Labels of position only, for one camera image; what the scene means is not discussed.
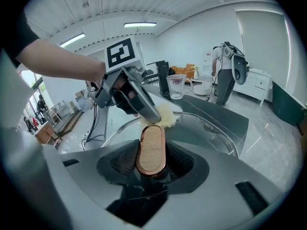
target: sponge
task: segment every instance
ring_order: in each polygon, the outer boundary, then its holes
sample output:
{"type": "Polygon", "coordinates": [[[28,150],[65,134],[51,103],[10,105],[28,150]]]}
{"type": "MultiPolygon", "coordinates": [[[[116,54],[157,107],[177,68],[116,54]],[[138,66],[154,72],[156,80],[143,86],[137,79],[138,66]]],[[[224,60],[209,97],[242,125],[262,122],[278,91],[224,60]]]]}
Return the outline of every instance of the sponge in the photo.
{"type": "MultiPolygon", "coordinates": [[[[161,105],[158,105],[155,107],[158,111],[158,113],[161,116],[161,120],[156,125],[160,125],[163,128],[168,128],[171,126],[174,126],[176,123],[176,120],[178,117],[176,117],[168,103],[162,103],[161,105]]],[[[139,123],[141,124],[142,128],[145,128],[148,125],[151,125],[152,123],[146,120],[144,117],[141,116],[139,123]]]]}

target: ceiling light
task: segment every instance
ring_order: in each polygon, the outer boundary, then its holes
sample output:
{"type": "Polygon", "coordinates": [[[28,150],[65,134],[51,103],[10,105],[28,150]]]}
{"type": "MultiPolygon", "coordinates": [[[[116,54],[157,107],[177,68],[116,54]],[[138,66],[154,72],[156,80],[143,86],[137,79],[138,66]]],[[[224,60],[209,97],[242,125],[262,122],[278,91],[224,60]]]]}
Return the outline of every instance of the ceiling light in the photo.
{"type": "Polygon", "coordinates": [[[124,27],[134,27],[134,26],[155,26],[156,22],[131,22],[125,23],[124,27]]]}
{"type": "Polygon", "coordinates": [[[71,43],[73,43],[74,41],[77,41],[77,40],[79,40],[79,39],[81,39],[81,38],[83,38],[83,37],[85,37],[84,33],[79,34],[79,35],[76,35],[76,36],[72,37],[71,39],[67,40],[66,42],[60,44],[60,46],[61,46],[62,48],[64,48],[64,47],[66,47],[68,44],[71,44],[71,43]]]}

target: oval wooden object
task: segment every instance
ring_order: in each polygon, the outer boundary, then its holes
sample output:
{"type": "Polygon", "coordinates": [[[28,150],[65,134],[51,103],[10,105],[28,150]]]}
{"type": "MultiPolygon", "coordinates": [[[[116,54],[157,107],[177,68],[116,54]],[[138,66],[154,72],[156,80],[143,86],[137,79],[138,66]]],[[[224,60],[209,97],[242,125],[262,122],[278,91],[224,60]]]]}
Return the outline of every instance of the oval wooden object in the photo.
{"type": "Polygon", "coordinates": [[[165,167],[165,133],[158,125],[147,126],[141,135],[137,169],[147,176],[158,175],[165,167]]]}

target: orange leather sofa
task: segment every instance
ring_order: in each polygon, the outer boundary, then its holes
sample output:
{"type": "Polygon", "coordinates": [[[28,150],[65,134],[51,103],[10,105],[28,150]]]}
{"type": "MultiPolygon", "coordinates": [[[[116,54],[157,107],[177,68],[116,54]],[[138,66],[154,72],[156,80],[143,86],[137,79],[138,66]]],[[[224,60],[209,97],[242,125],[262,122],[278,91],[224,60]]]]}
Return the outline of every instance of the orange leather sofa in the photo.
{"type": "Polygon", "coordinates": [[[185,74],[188,79],[191,79],[194,77],[194,71],[192,69],[193,66],[194,64],[187,64],[185,68],[173,66],[171,69],[173,69],[176,74],[185,74]]]}

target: black slot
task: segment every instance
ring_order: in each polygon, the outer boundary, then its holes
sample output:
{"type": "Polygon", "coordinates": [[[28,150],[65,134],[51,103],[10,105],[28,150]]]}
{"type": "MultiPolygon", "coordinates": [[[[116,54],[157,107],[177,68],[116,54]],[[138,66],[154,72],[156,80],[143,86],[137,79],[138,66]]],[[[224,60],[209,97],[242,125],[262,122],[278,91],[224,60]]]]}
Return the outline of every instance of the black slot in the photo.
{"type": "Polygon", "coordinates": [[[78,160],[76,160],[76,159],[69,159],[69,160],[63,162],[65,167],[74,165],[76,163],[80,163],[80,162],[78,160]]]}
{"type": "Polygon", "coordinates": [[[250,182],[237,183],[236,187],[254,215],[257,215],[269,205],[250,182]]]}

